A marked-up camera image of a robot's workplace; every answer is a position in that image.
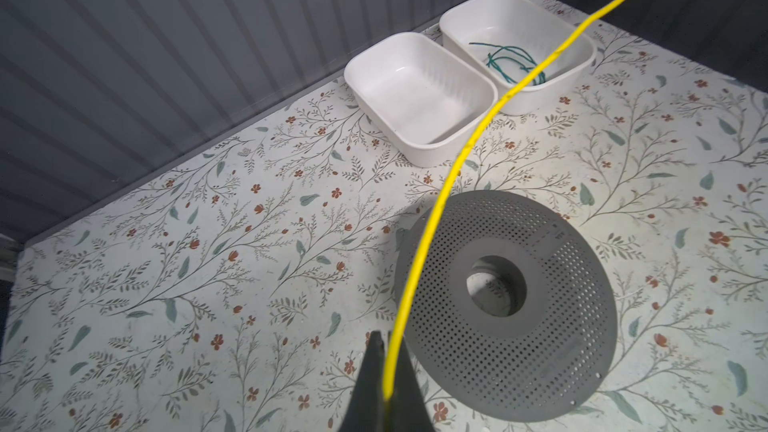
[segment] floral tabletop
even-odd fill
[[[474,432],[768,430],[768,96],[609,24],[590,35],[579,86],[497,118],[456,192],[534,198],[586,237],[616,296],[610,373],[572,413],[515,424],[416,364],[428,412]],[[410,166],[334,80],[28,247],[0,429],[335,430],[447,171]]]

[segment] spool center hole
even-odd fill
[[[467,277],[467,292],[486,314],[509,317],[525,302],[527,288],[520,269],[498,255],[485,255],[474,264]]]

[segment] table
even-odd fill
[[[617,297],[614,364],[536,424],[475,413],[417,364],[428,412],[473,432],[768,430],[768,95],[589,33],[579,86],[494,120],[455,192],[532,197],[586,237]],[[337,79],[28,247],[0,427],[338,428],[368,333],[392,326],[397,248],[447,171],[410,166]]]

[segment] white bin containing green wire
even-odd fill
[[[504,95],[575,27],[528,0],[469,0],[440,19],[443,45],[486,75]],[[594,62],[596,48],[576,42],[510,101],[502,112],[523,115],[559,105]]]

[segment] white container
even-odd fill
[[[442,15],[440,29],[443,46],[489,77],[501,97],[514,84],[486,65],[488,53],[496,49],[469,43],[518,46],[530,53],[536,63],[541,63],[575,27],[529,0],[468,0]],[[560,96],[571,92],[584,69],[594,62],[596,52],[592,41],[580,36],[544,70],[543,84],[525,87],[507,102],[502,112],[521,115],[554,106]],[[526,75],[518,66],[512,66],[512,62],[506,62],[502,69],[515,81]]]
[[[413,32],[352,59],[344,79],[370,120],[418,167],[456,158],[497,99],[490,80]]]

